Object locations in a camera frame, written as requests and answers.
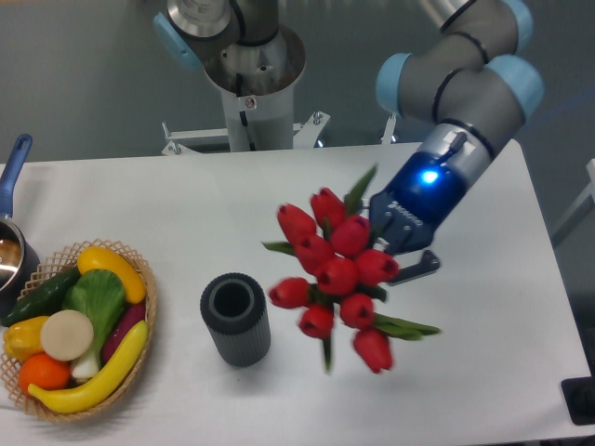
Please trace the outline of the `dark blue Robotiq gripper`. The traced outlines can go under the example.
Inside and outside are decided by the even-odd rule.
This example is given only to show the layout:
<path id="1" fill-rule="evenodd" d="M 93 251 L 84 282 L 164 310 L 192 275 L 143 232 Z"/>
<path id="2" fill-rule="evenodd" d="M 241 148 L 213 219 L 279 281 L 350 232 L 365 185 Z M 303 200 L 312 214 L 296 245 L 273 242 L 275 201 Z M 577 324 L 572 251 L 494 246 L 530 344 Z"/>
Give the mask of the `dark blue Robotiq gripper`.
<path id="1" fill-rule="evenodd" d="M 424 151 L 415 152 L 390 183 L 369 201 L 369 219 L 387 243 L 390 255 L 415 252 L 430 246 L 436 229 L 467 192 L 464 179 Z M 431 250 L 418 253 L 417 262 L 400 267 L 389 286 L 435 273 L 441 260 Z"/>

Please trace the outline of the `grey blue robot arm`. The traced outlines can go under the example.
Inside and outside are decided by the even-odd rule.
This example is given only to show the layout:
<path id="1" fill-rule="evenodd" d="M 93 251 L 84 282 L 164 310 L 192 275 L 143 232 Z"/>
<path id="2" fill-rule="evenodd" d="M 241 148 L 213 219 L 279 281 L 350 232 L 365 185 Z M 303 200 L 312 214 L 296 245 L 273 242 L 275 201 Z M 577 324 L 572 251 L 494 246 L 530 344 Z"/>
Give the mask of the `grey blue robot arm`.
<path id="1" fill-rule="evenodd" d="M 394 118 L 433 124 L 389 184 L 366 205 L 390 255 L 419 252 L 396 282 L 432 273 L 435 231 L 535 112 L 540 74 L 519 57 L 534 25 L 521 1 L 427 1 L 441 32 L 427 53 L 399 53 L 381 66 L 377 103 Z M 153 20 L 167 52 L 202 70 L 219 91 L 233 151 L 308 147 L 318 121 L 294 121 L 305 68 L 300 38 L 275 1 L 170 1 Z"/>

